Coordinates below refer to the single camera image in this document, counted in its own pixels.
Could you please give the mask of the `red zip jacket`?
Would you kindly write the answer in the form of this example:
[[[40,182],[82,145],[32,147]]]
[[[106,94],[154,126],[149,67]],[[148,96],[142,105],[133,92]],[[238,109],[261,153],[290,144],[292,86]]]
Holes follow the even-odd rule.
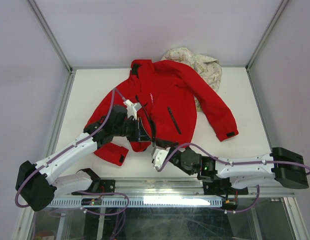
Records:
[[[195,101],[198,100],[219,141],[238,135],[231,110],[216,92],[205,97],[206,83],[188,65],[170,60],[136,59],[130,67],[128,79],[116,87],[121,95],[111,99],[109,92],[92,113],[88,124],[106,116],[111,104],[122,105],[122,98],[126,98],[143,105],[137,115],[150,137],[189,143],[197,123]]]

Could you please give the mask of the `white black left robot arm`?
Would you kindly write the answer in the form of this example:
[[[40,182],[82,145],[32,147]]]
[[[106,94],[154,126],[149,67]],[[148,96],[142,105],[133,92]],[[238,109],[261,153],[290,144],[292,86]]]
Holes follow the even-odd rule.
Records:
[[[131,106],[114,105],[100,120],[91,123],[68,146],[36,163],[24,162],[18,171],[16,190],[28,207],[38,212],[46,208],[54,198],[83,191],[88,194],[106,192],[100,177],[90,168],[75,174],[62,173],[88,154],[110,143],[114,137],[126,137],[130,142],[149,142],[139,110],[140,103]]]

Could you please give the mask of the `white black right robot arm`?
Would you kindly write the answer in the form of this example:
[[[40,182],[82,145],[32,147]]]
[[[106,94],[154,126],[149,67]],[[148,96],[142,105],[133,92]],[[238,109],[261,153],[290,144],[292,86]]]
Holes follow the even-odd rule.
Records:
[[[157,172],[171,163],[189,176],[196,175],[207,194],[246,194],[248,187],[276,183],[293,190],[309,188],[310,167],[300,154],[283,147],[253,157],[222,158],[190,142],[156,145],[152,163]]]

